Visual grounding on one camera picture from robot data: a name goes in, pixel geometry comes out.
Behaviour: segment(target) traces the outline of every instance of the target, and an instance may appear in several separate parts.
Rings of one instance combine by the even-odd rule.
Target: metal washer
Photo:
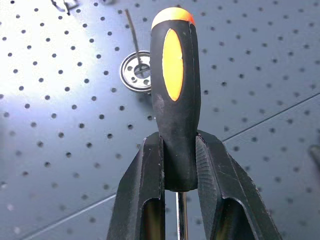
[[[139,51],[139,57],[143,65],[150,69],[150,52]],[[131,53],[120,67],[120,78],[123,84],[130,90],[138,93],[149,92],[151,90],[151,76],[140,78],[135,74],[135,68],[139,65],[136,52]]]

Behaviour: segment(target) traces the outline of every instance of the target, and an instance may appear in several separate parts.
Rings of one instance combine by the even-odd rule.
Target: gray pegboard
[[[152,19],[175,5],[192,12],[197,27],[199,129],[227,140],[235,159],[249,167],[288,239],[316,239],[317,227],[305,213],[316,219],[319,175],[315,169],[292,172],[292,167],[302,167],[302,157],[310,163],[307,168],[313,166],[306,150],[316,143],[319,128],[319,104],[311,104],[320,91],[317,1],[96,0],[80,2],[67,16],[50,0],[6,0],[0,1],[0,233],[6,240],[40,230],[40,240],[72,239],[75,235],[66,235],[64,228],[50,226],[70,223],[74,232],[90,228],[82,220],[90,211],[97,219],[105,217],[105,226],[96,226],[99,236],[88,230],[82,239],[107,232],[110,212],[104,204],[97,206],[101,210],[83,210],[114,195],[137,144],[157,130],[150,97],[129,91],[119,79],[121,62],[134,52],[124,9],[130,10],[140,49],[149,50]],[[300,106],[309,104],[310,115],[300,114]],[[278,120],[289,113],[301,118],[300,127]],[[262,133],[269,123],[277,141]],[[257,134],[257,142],[250,133]],[[287,151],[276,149],[276,143]],[[267,165],[262,153],[270,159]],[[305,185],[295,185],[297,176]],[[203,227],[194,198],[188,217],[197,236]],[[173,217],[167,232],[174,239],[175,209],[168,208]]]

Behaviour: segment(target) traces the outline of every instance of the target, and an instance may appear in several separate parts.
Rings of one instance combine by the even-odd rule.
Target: screwdriver shaft
[[[178,240],[188,240],[187,193],[177,192],[175,200]]]

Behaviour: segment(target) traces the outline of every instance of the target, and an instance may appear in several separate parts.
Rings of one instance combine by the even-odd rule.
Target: screwdriver
[[[198,186],[196,135],[201,91],[198,40],[193,16],[179,7],[152,22],[151,95],[164,144],[164,188],[176,192],[178,240],[188,239],[186,192]]]

